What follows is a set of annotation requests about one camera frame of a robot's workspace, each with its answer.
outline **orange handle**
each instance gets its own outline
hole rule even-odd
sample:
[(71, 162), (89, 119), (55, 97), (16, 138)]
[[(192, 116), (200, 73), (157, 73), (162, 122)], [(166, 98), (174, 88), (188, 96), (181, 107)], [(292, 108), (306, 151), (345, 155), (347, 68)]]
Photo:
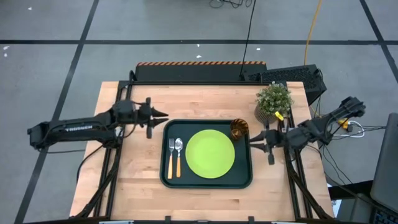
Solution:
[(173, 177), (173, 154), (170, 155), (169, 159), (169, 173), (167, 174), (167, 178), (171, 179)]
[(180, 157), (177, 158), (177, 177), (181, 177), (181, 160), (180, 160)]

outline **concrete floor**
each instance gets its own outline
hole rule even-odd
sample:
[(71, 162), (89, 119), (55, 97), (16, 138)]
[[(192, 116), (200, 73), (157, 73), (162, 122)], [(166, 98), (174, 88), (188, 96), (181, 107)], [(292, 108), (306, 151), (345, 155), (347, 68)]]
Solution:
[[(395, 0), (366, 1), (384, 40), (398, 40)], [(69, 73), (78, 41), (27, 44), (12, 40), (79, 40), (93, 0), (0, 1), (0, 223), (14, 222), (39, 153), (29, 146), (26, 129), (50, 120)], [(258, 0), (251, 40), (305, 40), (316, 0)], [(88, 40), (239, 39), (247, 36), (251, 8), (230, 4), (212, 9), (208, 0), (99, 0)], [(325, 0), (313, 40), (377, 40), (359, 0)], [(125, 80), (138, 62), (241, 60), (242, 44), (84, 45), (60, 119), (91, 116), (100, 83)], [(303, 64), (302, 44), (250, 44), (247, 60), (268, 68)], [(398, 58), (398, 46), (388, 45)], [(328, 90), (322, 113), (347, 96), (367, 106), (365, 125), (385, 125), (398, 111), (398, 83), (379, 44), (311, 45), (308, 63), (323, 71)], [(334, 141), (329, 149), (353, 181), (373, 178), (383, 131), (361, 139)], [(51, 151), (84, 149), (85, 143), (57, 144)], [(67, 218), (75, 175), (83, 153), (48, 155), (24, 221)], [(324, 161), (335, 180), (333, 168)]]

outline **keyboard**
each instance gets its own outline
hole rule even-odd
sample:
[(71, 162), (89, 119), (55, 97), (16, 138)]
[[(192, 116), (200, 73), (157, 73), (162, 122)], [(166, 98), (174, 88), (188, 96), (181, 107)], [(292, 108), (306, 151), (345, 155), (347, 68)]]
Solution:
[(398, 224), (398, 217), (375, 209), (370, 222), (373, 224)]

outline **lime green plate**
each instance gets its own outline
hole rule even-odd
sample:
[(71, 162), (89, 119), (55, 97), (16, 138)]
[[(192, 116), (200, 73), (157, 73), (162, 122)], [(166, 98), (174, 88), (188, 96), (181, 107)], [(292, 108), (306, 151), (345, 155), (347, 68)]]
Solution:
[(214, 179), (230, 170), (235, 160), (235, 149), (225, 134), (203, 130), (189, 140), (185, 157), (196, 175)]

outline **yellow cable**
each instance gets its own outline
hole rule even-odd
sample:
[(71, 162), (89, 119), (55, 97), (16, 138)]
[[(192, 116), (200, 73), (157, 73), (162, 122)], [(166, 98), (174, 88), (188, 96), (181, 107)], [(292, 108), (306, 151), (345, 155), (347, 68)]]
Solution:
[[(307, 43), (305, 43), (304, 65), (307, 64), (307, 51), (308, 51), (308, 45), (309, 45), (309, 43), (310, 43), (310, 39), (311, 39), (313, 27), (315, 26), (315, 22), (317, 21), (317, 17), (318, 17), (319, 9), (321, 8), (321, 4), (322, 4), (322, 0), (319, 0), (318, 6), (317, 6), (317, 10), (315, 11), (315, 15), (313, 15), (313, 19), (312, 19), (312, 24), (311, 24), (310, 32), (308, 33)], [(313, 109), (312, 106), (310, 106), (310, 108), (312, 109), (312, 111), (315, 113), (316, 116), (319, 116), (319, 117), (320, 117), (320, 115)]]

